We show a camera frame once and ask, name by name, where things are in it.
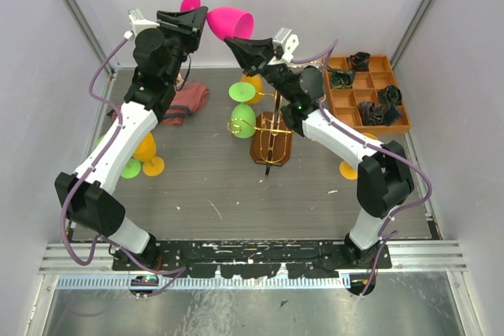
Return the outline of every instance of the pink cloth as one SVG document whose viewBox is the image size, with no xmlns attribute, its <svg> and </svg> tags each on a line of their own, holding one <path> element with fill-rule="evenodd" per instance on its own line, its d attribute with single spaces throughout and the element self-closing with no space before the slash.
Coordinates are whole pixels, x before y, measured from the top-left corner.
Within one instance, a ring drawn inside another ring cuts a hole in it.
<svg viewBox="0 0 504 336">
<path fill-rule="evenodd" d="M 173 105 L 182 105 L 188 107 L 192 113 L 201 110 L 208 101 L 209 90 L 208 87 L 201 83 L 189 83 L 186 87 L 176 92 L 172 101 Z M 166 114 L 170 113 L 183 113 L 180 109 L 168 109 Z M 171 117 L 161 121 L 164 125 L 181 125 L 183 117 Z"/>
</svg>

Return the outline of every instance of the metal floor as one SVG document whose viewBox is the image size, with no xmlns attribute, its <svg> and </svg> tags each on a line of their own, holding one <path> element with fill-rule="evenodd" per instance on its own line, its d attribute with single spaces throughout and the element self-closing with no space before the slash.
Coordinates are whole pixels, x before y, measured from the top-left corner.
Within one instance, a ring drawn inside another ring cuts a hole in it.
<svg viewBox="0 0 504 336">
<path fill-rule="evenodd" d="M 132 73 L 118 72 L 111 94 L 117 104 Z M 250 139 L 236 138 L 226 128 L 236 106 L 228 88 L 240 76 L 234 68 L 191 70 L 191 79 L 209 88 L 206 107 L 180 127 L 158 125 L 153 134 L 165 171 L 120 180 L 114 197 L 131 220 L 157 238 L 343 238 L 358 215 L 356 182 L 339 174 L 339 157 L 297 135 L 291 159 L 282 168 L 272 167 L 266 177 L 265 166 L 250 158 Z M 264 91 L 272 93 L 272 88 L 265 83 Z M 271 111 L 272 100 L 265 97 L 253 107 L 256 114 Z M 103 134 L 110 124 L 106 117 Z M 406 146 L 402 136 L 380 139 Z M 417 198 L 415 190 L 408 201 Z M 394 229 L 399 238 L 431 236 L 424 207 L 398 216 Z M 93 236 L 77 227 L 73 238 Z"/>
<path fill-rule="evenodd" d="M 447 274 L 383 273 L 361 300 L 345 289 L 57 290 L 43 335 L 457 336 Z"/>
</svg>

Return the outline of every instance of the wooden tray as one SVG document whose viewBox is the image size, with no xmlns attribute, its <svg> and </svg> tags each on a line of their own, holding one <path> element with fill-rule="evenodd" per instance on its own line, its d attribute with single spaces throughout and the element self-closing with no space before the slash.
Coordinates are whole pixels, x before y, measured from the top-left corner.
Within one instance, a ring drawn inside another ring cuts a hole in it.
<svg viewBox="0 0 504 336">
<path fill-rule="evenodd" d="M 342 70 L 351 69 L 349 57 L 331 57 L 329 66 Z M 373 55 L 369 60 L 369 72 L 356 72 L 352 89 L 340 90 L 331 88 L 329 74 L 324 73 L 324 89 L 327 95 L 329 110 L 338 120 L 361 133 L 379 134 L 406 134 L 410 128 L 410 118 L 404 102 L 398 106 L 402 118 L 391 126 L 363 126 L 361 115 L 357 109 L 360 102 L 374 102 L 378 105 L 378 93 L 388 85 L 397 85 L 394 71 L 387 56 Z"/>
</svg>

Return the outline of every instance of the pink plastic cup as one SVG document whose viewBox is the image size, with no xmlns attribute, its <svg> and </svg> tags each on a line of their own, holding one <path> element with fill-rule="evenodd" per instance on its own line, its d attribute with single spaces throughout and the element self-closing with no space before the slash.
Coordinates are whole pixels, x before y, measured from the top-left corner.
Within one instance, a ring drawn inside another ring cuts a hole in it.
<svg viewBox="0 0 504 336">
<path fill-rule="evenodd" d="M 192 11 L 202 6 L 202 0 L 182 0 L 180 12 Z"/>
<path fill-rule="evenodd" d="M 254 17 L 251 13 L 233 7 L 219 7 L 206 15 L 208 26 L 221 40 L 226 37 L 249 39 L 254 31 Z"/>
</svg>

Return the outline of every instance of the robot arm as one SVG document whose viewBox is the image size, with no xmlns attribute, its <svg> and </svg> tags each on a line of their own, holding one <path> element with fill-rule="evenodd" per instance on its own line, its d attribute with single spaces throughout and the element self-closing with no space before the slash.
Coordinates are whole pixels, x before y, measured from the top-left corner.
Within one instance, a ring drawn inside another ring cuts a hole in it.
<svg viewBox="0 0 504 336">
<path fill-rule="evenodd" d="M 332 115 L 322 114 L 318 106 L 318 100 L 324 96 L 322 73 L 311 65 L 301 72 L 293 72 L 288 67 L 292 52 L 299 44 L 290 29 L 280 29 L 273 39 L 226 38 L 224 41 L 245 75 L 263 76 L 289 102 L 281 111 L 291 130 L 326 146 L 358 171 L 357 198 L 361 211 L 357 223 L 345 237 L 345 252 L 356 265 L 368 262 L 377 250 L 380 228 L 387 215 L 413 191 L 413 178 L 405 164 L 375 153 L 348 134 L 402 157 L 406 157 L 404 149 L 396 141 L 383 144 L 367 138 Z"/>
<path fill-rule="evenodd" d="M 73 196 L 67 218 L 123 246 L 148 266 L 158 257 L 156 238 L 130 221 L 112 194 L 129 158 L 175 97 L 180 66 L 198 49 L 207 12 L 206 7 L 184 13 L 159 11 L 157 22 L 143 19 L 138 10 L 130 12 L 136 36 L 133 57 L 138 66 L 121 107 L 122 128 L 95 166 L 93 161 L 113 137 L 119 120 L 72 175 L 62 172 L 54 183 L 63 205 L 78 179 L 92 168 Z"/>
</svg>

